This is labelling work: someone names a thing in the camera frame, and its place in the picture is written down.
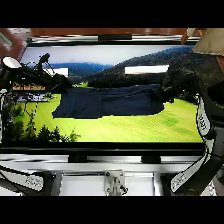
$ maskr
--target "sky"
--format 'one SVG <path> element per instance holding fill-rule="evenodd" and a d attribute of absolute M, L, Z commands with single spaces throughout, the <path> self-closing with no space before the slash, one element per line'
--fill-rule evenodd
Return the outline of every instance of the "sky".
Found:
<path fill-rule="evenodd" d="M 116 65 L 133 57 L 152 54 L 174 45 L 92 45 L 92 46 L 52 46 L 28 47 L 21 59 L 22 63 L 38 62 L 39 56 L 50 54 L 49 63 L 97 63 Z"/>

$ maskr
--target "landscape picture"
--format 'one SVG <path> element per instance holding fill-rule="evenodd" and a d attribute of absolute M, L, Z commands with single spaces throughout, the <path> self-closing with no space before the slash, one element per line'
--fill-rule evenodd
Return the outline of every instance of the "landscape picture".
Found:
<path fill-rule="evenodd" d="M 101 45 L 27 48 L 21 62 L 37 63 L 39 56 L 46 53 L 50 54 L 49 63 L 53 69 L 68 68 L 67 79 L 74 88 L 161 84 L 164 73 L 126 75 L 125 67 L 169 65 L 179 68 L 190 63 L 199 68 L 206 60 L 211 60 L 207 55 L 194 54 L 192 46 Z M 14 109 L 8 109 L 11 110 L 8 121 L 16 126 L 8 130 L 21 133 L 14 136 L 15 141 L 201 142 L 196 127 L 197 101 L 189 93 L 177 96 L 174 103 L 165 103 L 165 109 L 159 114 L 99 119 L 53 119 L 52 112 L 60 104 L 61 95 L 42 94 L 42 100 L 38 101 L 35 99 L 40 97 L 36 95 L 41 93 L 32 94 L 33 100 L 16 100 Z"/>

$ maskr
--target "screen bezel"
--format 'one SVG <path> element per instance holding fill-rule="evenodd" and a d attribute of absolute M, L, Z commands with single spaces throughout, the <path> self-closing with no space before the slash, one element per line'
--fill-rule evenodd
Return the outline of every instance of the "screen bezel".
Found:
<path fill-rule="evenodd" d="M 150 36 L 143 40 L 74 40 L 70 41 L 30 41 L 27 43 L 20 60 L 29 47 L 47 46 L 79 46 L 79 45 L 181 45 L 181 38 L 174 36 L 173 40 L 162 36 Z M 188 40 L 186 45 L 195 45 L 197 41 Z M 48 154 L 48 155 L 149 155 L 149 156 L 200 156 L 205 145 L 200 142 L 76 142 L 76 143 L 37 143 L 37 142 L 7 142 L 2 143 L 1 153 L 14 154 Z"/>

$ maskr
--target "screen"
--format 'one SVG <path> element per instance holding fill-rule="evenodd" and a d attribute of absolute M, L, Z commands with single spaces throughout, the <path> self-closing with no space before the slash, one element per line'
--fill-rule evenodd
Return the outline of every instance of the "screen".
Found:
<path fill-rule="evenodd" d="M 53 70 L 63 74 L 72 83 L 74 89 L 86 89 L 83 90 L 84 94 L 87 89 L 98 92 L 117 89 L 119 92 L 123 91 L 122 88 L 160 85 L 169 66 L 202 63 L 200 59 L 194 58 L 192 47 L 173 45 L 28 47 L 21 63 L 29 63 L 28 66 L 32 67 L 38 63 L 40 56 L 49 53 L 49 64 Z M 44 69 L 54 75 L 49 65 Z M 116 103 L 107 102 L 107 107 L 110 108 L 107 109 L 115 111 L 113 112 L 115 115 L 92 118 L 91 113 L 95 116 L 96 113 L 93 111 L 97 110 L 98 101 L 95 102 L 95 98 L 84 99 L 84 94 L 80 94 L 82 92 L 79 93 L 80 98 L 75 95 L 76 93 L 73 95 L 74 98 L 70 95 L 70 101 L 64 101 L 62 105 L 62 95 L 45 93 L 41 86 L 14 84 L 13 89 L 16 90 L 13 93 L 16 94 L 16 102 L 10 104 L 5 99 L 5 107 L 8 106 L 6 115 L 8 132 L 5 131 L 4 138 L 11 141 L 201 142 L 196 127 L 195 97 L 187 93 L 175 98 L 174 103 L 165 103 L 164 109 L 154 114 L 140 112 L 139 116 L 125 116 L 124 111 L 127 107 L 116 107 Z M 133 98 L 133 102 L 125 98 L 128 103 L 125 101 L 123 105 L 127 103 L 131 108 L 132 103 L 134 108 L 136 105 L 144 104 L 143 98 L 138 97 Z M 60 104 L 61 107 L 72 110 L 72 102 L 75 98 L 76 105 L 86 100 L 84 107 L 85 113 L 89 114 L 89 119 L 88 116 L 82 117 L 82 113 L 78 118 L 77 113 L 76 115 L 71 113 L 73 115 L 66 118 L 53 117 L 52 113 Z"/>

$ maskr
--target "black cloth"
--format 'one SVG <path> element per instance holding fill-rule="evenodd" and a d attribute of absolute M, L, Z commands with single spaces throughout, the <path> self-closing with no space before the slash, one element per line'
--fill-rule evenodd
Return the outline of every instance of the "black cloth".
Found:
<path fill-rule="evenodd" d="M 122 88 L 67 89 L 53 118 L 97 119 L 103 116 L 153 115 L 164 110 L 156 96 L 160 85 L 139 85 Z"/>

